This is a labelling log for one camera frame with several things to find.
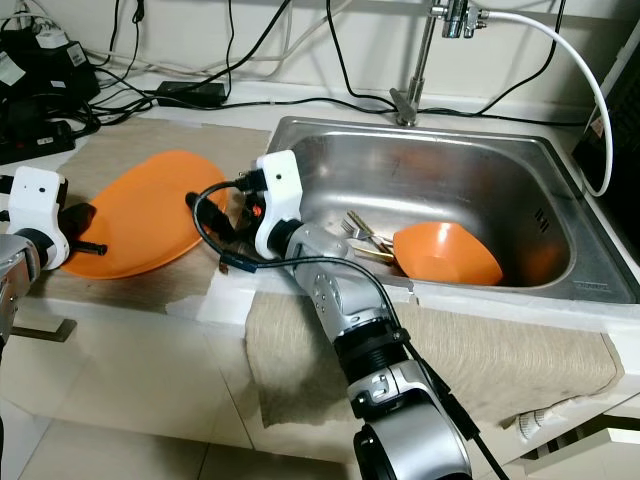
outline stainless steel sink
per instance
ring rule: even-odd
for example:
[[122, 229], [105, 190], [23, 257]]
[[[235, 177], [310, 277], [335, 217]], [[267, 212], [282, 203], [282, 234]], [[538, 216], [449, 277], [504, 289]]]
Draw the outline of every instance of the stainless steel sink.
[[[342, 235], [353, 209], [386, 236], [424, 221], [457, 222], [504, 272], [496, 287], [460, 288], [636, 303], [637, 284], [543, 138], [288, 117], [269, 145], [285, 149], [298, 161], [304, 221]], [[383, 280], [403, 277], [361, 263]]]

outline faucet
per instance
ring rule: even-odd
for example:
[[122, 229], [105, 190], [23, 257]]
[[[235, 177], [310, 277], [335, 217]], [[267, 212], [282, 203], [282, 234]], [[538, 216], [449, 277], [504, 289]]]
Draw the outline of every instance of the faucet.
[[440, 5], [440, 0], [432, 0], [431, 7], [427, 12], [427, 19], [424, 24], [424, 32], [422, 34], [422, 42], [418, 51], [418, 62], [416, 69], [409, 81], [409, 89], [406, 97], [398, 90], [392, 88], [389, 90], [391, 98], [398, 114], [396, 122], [398, 125], [413, 127], [416, 124], [418, 108], [420, 106], [420, 97], [424, 87], [424, 71], [427, 66], [427, 56], [431, 48], [431, 40], [436, 26], [436, 20], [441, 18], [444, 20], [442, 36], [444, 38], [473, 38], [476, 29], [486, 27], [483, 19], [486, 19], [489, 12], [480, 10], [476, 6], [468, 6], [468, 0], [449, 0], [446, 6]]

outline power adapter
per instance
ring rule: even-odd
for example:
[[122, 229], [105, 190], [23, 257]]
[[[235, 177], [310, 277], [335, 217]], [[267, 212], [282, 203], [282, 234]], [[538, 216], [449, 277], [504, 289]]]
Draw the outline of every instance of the power adapter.
[[192, 90], [183, 89], [197, 85], [197, 82], [162, 82], [156, 90], [156, 95], [168, 98], [158, 98], [158, 105], [162, 107], [182, 107], [180, 102], [196, 107], [219, 107], [226, 99], [222, 83], [205, 83]]

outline orange plate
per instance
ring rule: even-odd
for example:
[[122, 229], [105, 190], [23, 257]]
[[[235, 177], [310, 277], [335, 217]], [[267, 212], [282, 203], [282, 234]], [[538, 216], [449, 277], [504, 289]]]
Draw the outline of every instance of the orange plate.
[[393, 236], [398, 264], [410, 278], [495, 285], [502, 269], [489, 250], [457, 223], [425, 222]]
[[[169, 263], [201, 240], [185, 195], [224, 179], [218, 167], [194, 153], [172, 150], [150, 157], [91, 202], [96, 216], [80, 240], [107, 244], [106, 255], [76, 253], [62, 269], [80, 277], [108, 279]], [[209, 198], [224, 211], [226, 192]]]

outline wall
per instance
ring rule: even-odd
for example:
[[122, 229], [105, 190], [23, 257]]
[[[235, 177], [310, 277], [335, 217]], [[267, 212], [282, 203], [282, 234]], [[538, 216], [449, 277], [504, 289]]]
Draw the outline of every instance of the wall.
[[[106, 50], [112, 28], [113, 1], [40, 0], [69, 35], [87, 48]], [[116, 49], [131, 54], [135, 0], [121, 1], [121, 30]], [[553, 25], [558, 1], [483, 0], [484, 7], [515, 8]], [[601, 80], [640, 17], [637, 0], [568, 0], [562, 34], [578, 48]], [[324, 14], [324, 0], [293, 0], [292, 39]], [[236, 40], [232, 55], [242, 56], [271, 19], [278, 0], [233, 0]], [[140, 55], [147, 59], [200, 66], [224, 58], [229, 35], [225, 0], [146, 0]], [[352, 85], [387, 91], [406, 87], [423, 28], [424, 7], [414, 0], [354, 0], [336, 18], [336, 27]], [[260, 54], [277, 54], [282, 45], [280, 22]], [[538, 32], [512, 24], [492, 23], [473, 40], [434, 39], [427, 66], [425, 93], [491, 98], [536, 71], [550, 41]], [[264, 74], [275, 65], [252, 64], [243, 72]], [[342, 86], [335, 50], [323, 28], [272, 78], [279, 82]], [[586, 82], [564, 52], [549, 71], [509, 97], [517, 101], [591, 105]]]

